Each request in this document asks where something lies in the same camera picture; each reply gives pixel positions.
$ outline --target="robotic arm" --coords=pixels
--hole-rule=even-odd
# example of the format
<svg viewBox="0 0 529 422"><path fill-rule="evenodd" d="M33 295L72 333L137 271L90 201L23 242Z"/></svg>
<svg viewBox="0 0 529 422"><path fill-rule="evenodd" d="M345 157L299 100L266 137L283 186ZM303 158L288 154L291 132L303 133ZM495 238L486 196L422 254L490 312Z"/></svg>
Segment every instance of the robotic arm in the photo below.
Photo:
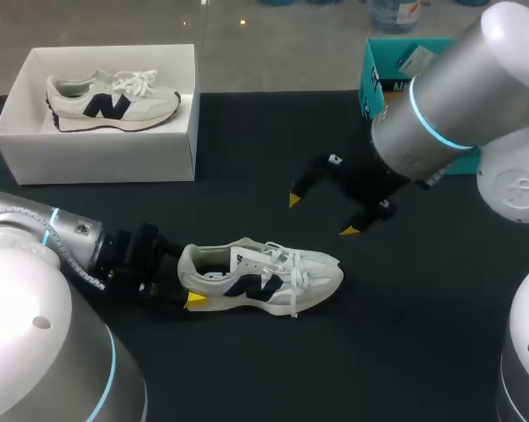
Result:
<svg viewBox="0 0 529 422"><path fill-rule="evenodd" d="M359 204L340 234L364 232L394 214L393 193L410 182L433 185L458 156L483 147L483 199L499 214L529 222L529 141L517 134L526 127L529 9L504 2L489 7L413 78L408 91L357 134L349 156L318 157L294 181L290 206L330 177ZM513 193L521 195L512 199Z"/></svg>
<svg viewBox="0 0 529 422"><path fill-rule="evenodd" d="M293 182L290 207L329 177L359 204L340 234L358 234L394 214L391 194L410 182L430 187L477 146L483 200L503 217L529 223L529 9L489 7L353 141L344 159L314 160ZM511 307L496 413L501 422L529 422L529 274Z"/></svg>
<svg viewBox="0 0 529 422"><path fill-rule="evenodd" d="M0 192L0 422L145 421L133 357L61 269L92 292L153 302L162 256L181 251L154 226L110 236L101 222ZM165 304L182 308L186 295Z"/></svg>

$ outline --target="shoelace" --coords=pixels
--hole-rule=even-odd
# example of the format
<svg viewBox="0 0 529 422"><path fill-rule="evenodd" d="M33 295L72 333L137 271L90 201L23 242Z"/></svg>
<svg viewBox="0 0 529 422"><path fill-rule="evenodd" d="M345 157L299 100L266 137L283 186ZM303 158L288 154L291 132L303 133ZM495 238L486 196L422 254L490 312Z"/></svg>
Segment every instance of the shoelace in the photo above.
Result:
<svg viewBox="0 0 529 422"><path fill-rule="evenodd" d="M112 88L115 91L125 91L126 94L143 97L146 92L152 92L149 84L156 80L156 75L156 70L149 70L147 72L118 72L114 75L118 79L112 83Z"/></svg>
<svg viewBox="0 0 529 422"><path fill-rule="evenodd" d="M292 295L290 298L290 307L292 309L292 317L297 318L296 313L296 289L305 289L308 287L309 277L308 272L301 263L300 251L285 248L280 244L274 242L267 242L265 246L271 248L263 253L271 255L271 262L273 268L263 268L265 273L273 274L288 274L292 282ZM281 261L280 257L285 257L286 261Z"/></svg>

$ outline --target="white sneaker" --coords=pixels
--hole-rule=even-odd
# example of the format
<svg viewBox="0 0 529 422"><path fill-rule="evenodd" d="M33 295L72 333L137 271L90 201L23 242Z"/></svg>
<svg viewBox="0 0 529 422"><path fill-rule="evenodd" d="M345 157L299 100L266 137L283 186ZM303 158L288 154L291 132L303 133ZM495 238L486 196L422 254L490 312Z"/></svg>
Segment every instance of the white sneaker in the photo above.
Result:
<svg viewBox="0 0 529 422"><path fill-rule="evenodd" d="M126 132L148 129L165 122L178 109L180 95L153 88L156 70L119 72L98 70L84 81L61 81L50 76L46 101L62 132L116 127Z"/></svg>
<svg viewBox="0 0 529 422"><path fill-rule="evenodd" d="M223 246L189 244L178 261L182 285L204 296L189 310L256 306L273 315L292 315L331 296L343 280L338 260L249 238Z"/></svg>

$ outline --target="shoe box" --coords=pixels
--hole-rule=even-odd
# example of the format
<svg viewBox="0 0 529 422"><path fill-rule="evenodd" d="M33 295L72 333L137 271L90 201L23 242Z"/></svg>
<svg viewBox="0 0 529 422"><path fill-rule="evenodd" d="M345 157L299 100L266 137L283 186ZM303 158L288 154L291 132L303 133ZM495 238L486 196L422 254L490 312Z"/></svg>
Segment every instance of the shoe box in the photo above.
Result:
<svg viewBox="0 0 529 422"><path fill-rule="evenodd" d="M61 133L46 103L47 77L84 80L97 69L156 69L156 85L180 93L177 113L142 132ZM0 117L0 151L21 185L192 181L198 120L194 45L34 48Z"/></svg>

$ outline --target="black mat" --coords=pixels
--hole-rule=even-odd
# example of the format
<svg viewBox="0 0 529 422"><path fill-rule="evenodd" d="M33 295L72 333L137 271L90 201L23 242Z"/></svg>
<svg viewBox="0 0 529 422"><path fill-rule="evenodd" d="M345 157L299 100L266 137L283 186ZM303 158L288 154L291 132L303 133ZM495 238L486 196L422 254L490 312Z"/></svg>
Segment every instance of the black mat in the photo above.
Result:
<svg viewBox="0 0 529 422"><path fill-rule="evenodd" d="M340 294L298 319L237 309L161 320L99 307L136 358L149 422L491 421L511 299L529 272L529 226L482 202L473 177L397 196L397 217L337 235L352 204L322 186L288 209L291 180L345 147L357 92L202 96L195 183L0 190L105 223L158 225L180 243L242 236L327 252Z"/></svg>

